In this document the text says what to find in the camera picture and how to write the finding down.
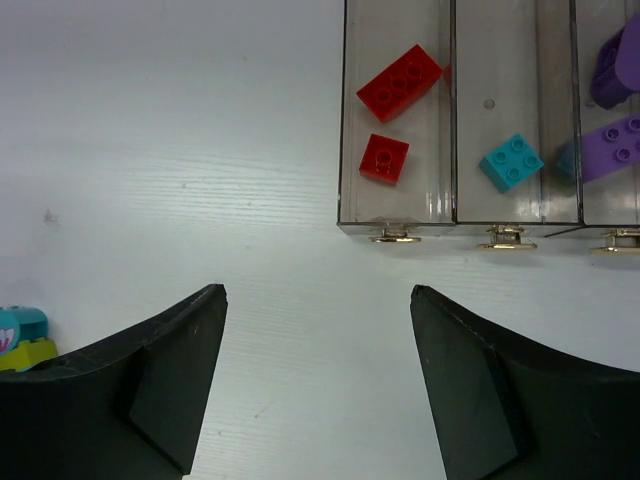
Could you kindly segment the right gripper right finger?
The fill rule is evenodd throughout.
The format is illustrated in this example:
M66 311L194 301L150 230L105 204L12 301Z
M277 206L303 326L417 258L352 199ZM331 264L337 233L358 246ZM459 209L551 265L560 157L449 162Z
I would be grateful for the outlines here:
M417 285L411 318L449 479L636 479L639 375Z

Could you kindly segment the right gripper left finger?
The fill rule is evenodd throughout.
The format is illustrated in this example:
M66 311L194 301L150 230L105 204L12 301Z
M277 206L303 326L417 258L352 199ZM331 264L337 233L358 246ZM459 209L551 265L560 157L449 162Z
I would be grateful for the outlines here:
M191 473L223 338L211 284L24 372L1 375L4 479L182 479Z

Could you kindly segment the purple lego brick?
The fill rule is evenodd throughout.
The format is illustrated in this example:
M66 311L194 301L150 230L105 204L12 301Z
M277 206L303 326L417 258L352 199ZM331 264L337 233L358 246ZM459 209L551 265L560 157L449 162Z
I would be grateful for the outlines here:
M588 183L639 163L639 115L629 115L581 137L582 180Z

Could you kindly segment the purple oval paw lego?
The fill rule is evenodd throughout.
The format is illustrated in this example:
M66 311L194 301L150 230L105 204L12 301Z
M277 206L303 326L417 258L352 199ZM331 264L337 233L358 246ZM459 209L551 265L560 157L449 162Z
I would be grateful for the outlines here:
M611 110L639 92L639 14L608 39L598 52L590 94L600 107Z

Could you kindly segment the red lego brick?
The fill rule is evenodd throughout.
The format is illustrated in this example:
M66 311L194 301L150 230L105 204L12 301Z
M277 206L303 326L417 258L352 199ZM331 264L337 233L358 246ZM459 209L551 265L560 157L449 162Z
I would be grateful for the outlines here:
M356 95L381 123L413 105L439 80L443 68L419 44L387 66Z

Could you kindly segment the teal square lego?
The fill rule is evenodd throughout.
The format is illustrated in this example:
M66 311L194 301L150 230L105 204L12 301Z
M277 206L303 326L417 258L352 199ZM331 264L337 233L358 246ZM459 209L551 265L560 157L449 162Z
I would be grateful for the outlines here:
M482 172L502 194L529 179L543 166L543 160L520 134L509 138L479 162Z

